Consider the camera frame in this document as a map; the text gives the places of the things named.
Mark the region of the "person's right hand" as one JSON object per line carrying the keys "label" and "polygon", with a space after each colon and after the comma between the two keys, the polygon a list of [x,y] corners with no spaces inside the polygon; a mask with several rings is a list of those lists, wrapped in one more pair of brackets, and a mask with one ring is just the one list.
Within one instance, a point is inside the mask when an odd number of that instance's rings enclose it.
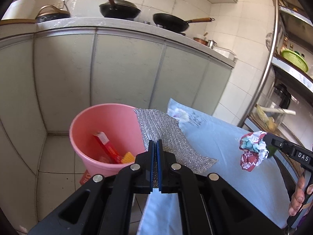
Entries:
{"label": "person's right hand", "polygon": [[296,184],[296,190],[292,195],[288,213],[290,216],[295,216],[297,211],[300,209],[304,199],[305,193],[303,189],[305,188],[305,178],[303,174],[299,177],[298,182]]}

